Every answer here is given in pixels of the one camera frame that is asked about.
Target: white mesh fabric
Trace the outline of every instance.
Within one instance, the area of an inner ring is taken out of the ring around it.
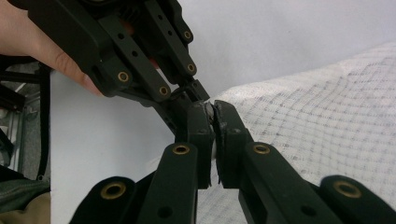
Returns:
[[[396,209],[396,42],[214,99],[235,105],[255,141],[276,147],[304,179],[346,175]],[[237,190],[218,186],[212,170],[198,223],[246,223]]]

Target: fingernail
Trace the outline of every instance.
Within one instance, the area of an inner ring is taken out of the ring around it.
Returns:
[[[103,96],[103,94],[96,88],[95,84],[93,84],[90,77],[87,75],[84,76],[84,88],[88,91],[92,92],[95,95]]]

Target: human hand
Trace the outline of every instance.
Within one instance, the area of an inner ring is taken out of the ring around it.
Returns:
[[[102,95],[76,62],[29,20],[27,11],[12,6],[7,0],[0,0],[0,54],[31,56],[90,92]]]

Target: white netting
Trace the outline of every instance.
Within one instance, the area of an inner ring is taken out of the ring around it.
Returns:
[[[276,147],[304,179],[346,175],[396,209],[396,42],[215,98],[235,105],[255,141]],[[200,191],[197,221],[246,222],[237,191]]]

